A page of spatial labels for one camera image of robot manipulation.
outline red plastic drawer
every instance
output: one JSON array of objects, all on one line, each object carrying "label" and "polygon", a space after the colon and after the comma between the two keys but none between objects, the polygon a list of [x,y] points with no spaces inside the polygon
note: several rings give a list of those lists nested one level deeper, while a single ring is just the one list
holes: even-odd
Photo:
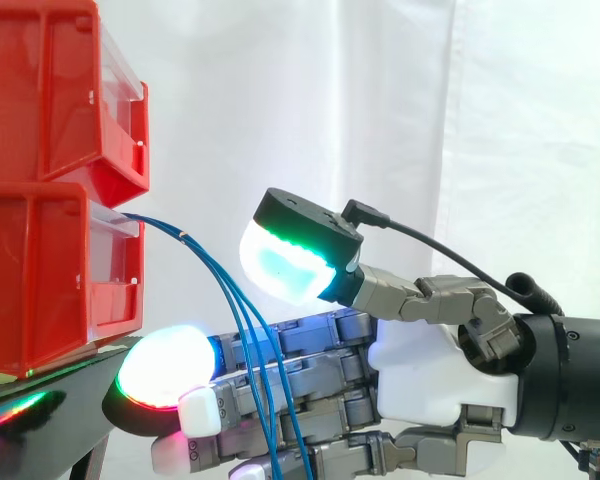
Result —
[{"label": "red plastic drawer", "polygon": [[0,0],[0,182],[78,182],[108,207],[141,195],[147,96],[92,0]]},{"label": "red plastic drawer", "polygon": [[143,225],[77,184],[0,184],[0,373],[142,326]]}]

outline white curtain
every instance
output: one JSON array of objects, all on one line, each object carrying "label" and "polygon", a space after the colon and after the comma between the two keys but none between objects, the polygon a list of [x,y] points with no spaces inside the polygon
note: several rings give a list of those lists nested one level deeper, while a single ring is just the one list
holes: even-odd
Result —
[{"label": "white curtain", "polygon": [[[150,88],[151,192],[125,209],[186,229],[269,321],[332,308],[289,307],[242,274],[240,237],[269,186],[334,209],[365,201],[600,317],[600,0],[99,4]],[[363,233],[366,263],[431,272],[426,248]],[[147,239],[144,331],[234,331],[193,256]],[[438,257],[433,269],[461,273]],[[506,459],[479,478],[582,475],[555,444],[505,440]],[[155,478],[149,445],[114,432],[102,478]]]}]

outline black surface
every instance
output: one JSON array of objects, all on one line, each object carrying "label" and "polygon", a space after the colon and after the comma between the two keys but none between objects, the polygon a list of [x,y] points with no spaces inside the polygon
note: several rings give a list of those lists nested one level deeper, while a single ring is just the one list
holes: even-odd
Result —
[{"label": "black surface", "polygon": [[353,225],[338,222],[335,213],[284,190],[270,188],[253,220],[281,240],[320,254],[344,270],[355,257],[363,237]]},{"label": "black surface", "polygon": [[556,317],[568,359],[562,365],[561,389],[552,438],[600,440],[600,320]]},{"label": "black surface", "polygon": [[536,352],[520,374],[510,431],[541,439],[600,441],[600,320],[531,316]]},{"label": "black surface", "polygon": [[0,407],[37,392],[54,392],[49,398],[56,399],[34,404],[0,426],[1,480],[56,479],[109,433],[113,426],[101,403],[127,351],[0,386]]},{"label": "black surface", "polygon": [[156,410],[138,405],[125,397],[112,382],[102,400],[102,411],[121,430],[140,437],[164,437],[180,430],[178,411]]},{"label": "black surface", "polygon": [[535,340],[535,353],[520,373],[516,435],[547,438],[558,410],[560,365],[553,320],[548,315],[521,317]]}]

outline blue wire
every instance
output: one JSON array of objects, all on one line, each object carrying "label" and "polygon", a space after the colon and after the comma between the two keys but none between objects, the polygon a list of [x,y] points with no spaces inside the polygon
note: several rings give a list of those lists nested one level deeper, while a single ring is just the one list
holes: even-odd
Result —
[{"label": "blue wire", "polygon": [[[137,217],[141,220],[149,219],[148,217],[141,217],[140,215],[135,215],[135,217]],[[173,225],[170,225],[166,222],[162,222],[160,220],[154,220],[154,221],[159,222],[162,226],[164,226],[168,229],[173,229],[174,231],[179,231],[180,233],[182,233],[183,234],[182,237],[180,237],[178,235],[179,239],[182,240],[184,238],[184,239],[188,240],[191,244],[193,244],[197,249],[199,249],[213,263],[214,267],[222,274],[222,276],[226,280],[228,280],[230,283],[233,284],[233,287],[234,287],[235,291],[238,293],[238,295],[240,296],[240,298],[247,304],[249,309],[256,316],[258,322],[260,323],[265,334],[267,335],[267,338],[269,339],[269,342],[271,343],[271,347],[273,348],[274,354],[276,356],[276,361],[278,364],[278,371],[280,373],[280,379],[282,381],[282,388],[284,390],[285,398],[287,400],[287,406],[288,406],[288,410],[289,410],[289,416],[291,417],[291,423],[293,425],[293,431],[296,435],[296,440],[298,442],[298,447],[300,449],[302,461],[304,463],[305,471],[307,473],[307,480],[313,480],[313,471],[311,470],[311,463],[309,462],[309,455],[308,455],[307,448],[304,443],[304,438],[302,437],[302,432],[300,430],[300,425],[298,423],[298,418],[297,418],[297,415],[295,412],[293,395],[291,393],[291,387],[289,385],[289,381],[288,381],[287,375],[286,375],[286,370],[284,368],[284,363],[282,361],[282,353],[280,352],[280,349],[279,349],[277,343],[275,342],[275,339],[273,338],[273,334],[271,332],[271,329],[269,328],[269,325],[264,320],[264,318],[262,318],[262,315],[260,315],[260,312],[258,311],[258,309],[249,301],[249,299],[244,294],[244,292],[240,289],[240,287],[238,287],[238,285],[235,283],[233,278],[231,278],[231,275],[229,275],[229,273],[220,264],[218,264],[218,262],[216,262],[212,257],[210,257],[209,254],[206,252],[206,250],[204,250],[204,248],[198,242],[196,242],[189,234],[187,234],[186,232],[183,232],[182,230],[178,229],[177,227],[174,227]]]},{"label": "blue wire", "polygon": [[[227,298],[229,306],[230,306],[232,313],[234,315],[234,318],[236,320],[236,324],[238,326],[238,331],[240,333],[240,339],[242,342],[243,350],[245,352],[245,361],[247,363],[247,374],[249,375],[249,380],[251,382],[251,391],[254,396],[256,408],[258,410],[260,423],[262,425],[262,429],[263,429],[263,432],[264,432],[266,440],[267,440],[267,446],[269,447],[272,467],[274,470],[274,478],[282,479],[283,475],[280,470],[280,465],[279,465],[278,456],[277,456],[276,429],[275,429],[276,415],[275,415],[275,408],[274,408],[274,403],[273,403],[273,394],[271,392],[271,387],[270,387],[269,380],[268,380],[268,377],[266,374],[266,368],[264,368],[264,366],[266,364],[264,362],[264,358],[262,356],[262,351],[260,350],[259,343],[257,342],[255,329],[253,328],[253,324],[251,322],[249,314],[244,307],[243,300],[238,295],[236,295],[237,292],[235,290],[236,289],[235,282],[233,281],[233,279],[231,277],[228,277],[228,274],[226,273],[226,271],[224,271],[224,269],[222,269],[221,272],[218,272],[218,270],[216,269],[216,266],[219,266],[217,264],[217,262],[213,258],[211,258],[211,256],[191,237],[189,237],[188,239],[184,239],[180,235],[181,233],[183,233],[181,230],[177,229],[176,227],[174,227],[172,225],[169,225],[167,223],[164,223],[164,222],[161,222],[159,220],[155,220],[155,219],[152,219],[149,217],[143,217],[141,215],[135,215],[135,214],[125,214],[125,215],[127,215],[129,218],[141,220],[145,223],[148,223],[149,225],[152,225],[152,226],[158,228],[159,230],[163,231],[164,233],[167,233],[169,236],[175,238],[176,240],[183,241],[196,254],[196,256],[198,256],[198,258],[207,266],[207,268],[211,271],[213,276],[218,281],[220,288],[222,289],[223,293],[225,294],[225,297]],[[229,287],[229,290],[231,291],[231,296],[229,296],[227,287]],[[254,346],[256,349],[256,353],[258,355],[258,361],[260,362],[260,365],[261,365],[260,374],[261,374],[263,386],[264,386],[265,391],[268,396],[267,401],[269,404],[269,413],[270,413],[269,422],[270,422],[271,428],[269,428],[269,426],[266,424],[264,408],[262,406],[262,400],[260,398],[260,395],[259,395],[259,392],[257,389],[257,383],[255,381],[255,376],[253,374],[253,364],[252,364],[251,356],[249,354],[249,348],[248,348],[248,345],[245,340],[246,334],[245,334],[245,331],[240,322],[240,317],[238,316],[238,312],[235,308],[233,300],[235,300],[235,302],[238,304],[238,307],[240,308],[241,313],[243,314],[243,317],[245,318],[245,320],[247,322],[247,326],[249,328],[249,332],[251,334],[251,337],[252,337],[252,340],[254,342]]]},{"label": "blue wire", "polygon": [[[147,220],[147,223],[149,223],[150,225],[153,225],[156,228],[159,228],[160,230],[168,233],[173,238],[176,238],[180,241],[185,242],[187,247],[189,247],[189,249],[191,249],[194,252],[194,254],[196,254],[196,256],[198,256],[198,258],[207,266],[207,268],[212,270],[212,272],[217,272],[217,267],[219,267],[219,264],[208,254],[208,252],[206,250],[204,250],[204,248],[202,248],[202,246],[198,242],[196,242],[193,238],[191,238],[189,235],[187,235],[182,230],[180,230],[177,227],[174,227],[173,225],[170,225],[166,222],[163,222],[161,220],[150,219],[149,217],[142,217],[140,215],[133,215],[133,214],[128,214],[128,216],[136,217],[139,219],[144,218],[145,220]],[[231,276],[229,276],[229,274],[224,269],[222,269],[220,276],[222,277],[223,283],[227,284],[227,286],[229,287],[229,290],[231,291],[233,298],[235,299],[236,303],[238,304],[238,307],[240,308],[240,311],[242,312],[242,315],[247,322],[247,326],[249,328],[249,333],[251,334],[251,339],[254,342],[254,348],[256,349],[256,354],[258,355],[259,364],[261,366],[266,366],[266,362],[264,361],[264,357],[262,356],[262,351],[260,349],[259,342],[257,342],[257,336],[256,336],[255,329],[253,328],[253,324],[251,322],[251,317],[249,316],[248,312],[246,311],[246,309],[244,307],[242,298],[240,298],[236,294],[235,281],[231,278]],[[247,349],[247,344],[243,343],[243,349]],[[262,379],[262,383],[263,383],[263,386],[265,388],[265,391],[266,391],[267,397],[268,397],[267,402],[269,403],[269,422],[271,425],[273,425],[273,427],[269,428],[269,432],[270,432],[269,434],[274,439],[273,444],[277,445],[277,443],[275,442],[277,432],[275,429],[275,423],[276,423],[276,414],[275,413],[276,412],[275,412],[275,405],[274,405],[274,396],[273,396],[273,393],[271,392],[269,377],[268,377],[266,368],[261,367],[259,369],[259,373],[260,373],[260,377]]]}]

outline black cylindrical joint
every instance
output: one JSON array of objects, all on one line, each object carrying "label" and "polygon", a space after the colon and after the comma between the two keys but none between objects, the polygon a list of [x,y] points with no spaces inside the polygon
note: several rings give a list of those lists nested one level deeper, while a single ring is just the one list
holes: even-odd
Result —
[{"label": "black cylindrical joint", "polygon": [[600,441],[600,320],[521,319],[536,351],[520,374],[511,432],[541,439]]}]

